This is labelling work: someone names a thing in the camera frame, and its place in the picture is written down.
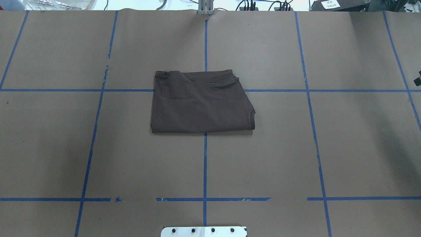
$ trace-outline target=black garment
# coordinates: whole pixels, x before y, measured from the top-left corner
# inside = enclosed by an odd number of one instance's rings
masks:
[[[232,70],[155,74],[153,133],[253,130],[254,114]]]

